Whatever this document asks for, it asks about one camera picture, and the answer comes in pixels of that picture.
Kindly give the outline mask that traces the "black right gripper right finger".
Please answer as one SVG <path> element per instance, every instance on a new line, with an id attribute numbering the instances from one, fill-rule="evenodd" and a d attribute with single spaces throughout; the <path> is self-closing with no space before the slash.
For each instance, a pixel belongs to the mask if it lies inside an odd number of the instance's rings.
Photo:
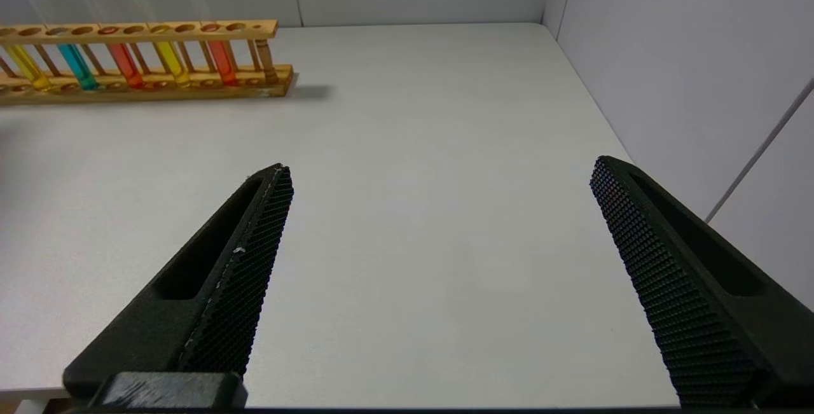
<path id="1" fill-rule="evenodd" d="M 813 315 L 643 170 L 590 188 L 683 409 L 810 410 Z"/>

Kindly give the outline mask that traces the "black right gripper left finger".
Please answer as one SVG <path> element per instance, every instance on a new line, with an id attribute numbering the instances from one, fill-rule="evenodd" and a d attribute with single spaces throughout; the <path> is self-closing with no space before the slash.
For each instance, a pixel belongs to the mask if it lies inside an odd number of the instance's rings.
<path id="1" fill-rule="evenodd" d="M 63 373 L 85 410 L 240 410 L 293 202 L 291 171 L 249 176 Z"/>

